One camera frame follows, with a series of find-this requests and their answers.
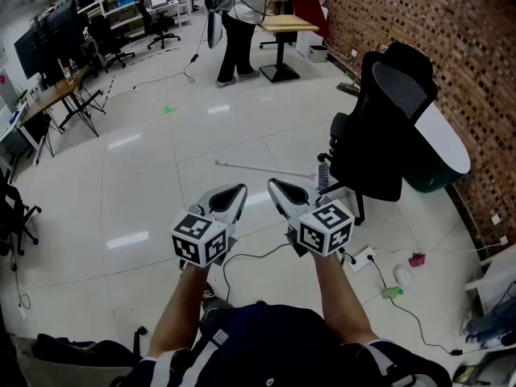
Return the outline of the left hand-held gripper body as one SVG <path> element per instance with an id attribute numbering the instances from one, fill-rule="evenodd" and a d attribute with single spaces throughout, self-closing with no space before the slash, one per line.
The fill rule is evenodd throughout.
<path id="1" fill-rule="evenodd" d="M 238 242 L 233 235 L 241 214 L 242 204 L 238 202 L 224 211 L 216 210 L 207 202 L 181 211 L 169 230 L 174 253 L 185 263 L 200 268 L 221 265 Z"/>

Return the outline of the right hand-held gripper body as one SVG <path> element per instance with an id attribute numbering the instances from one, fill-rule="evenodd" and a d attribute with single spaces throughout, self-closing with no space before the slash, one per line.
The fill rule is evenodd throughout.
<path id="1" fill-rule="evenodd" d="M 339 199 L 321 197 L 288 220 L 286 237 L 299 256 L 313 252 L 327 257 L 344 251 L 354 222 L 355 216 Z"/>

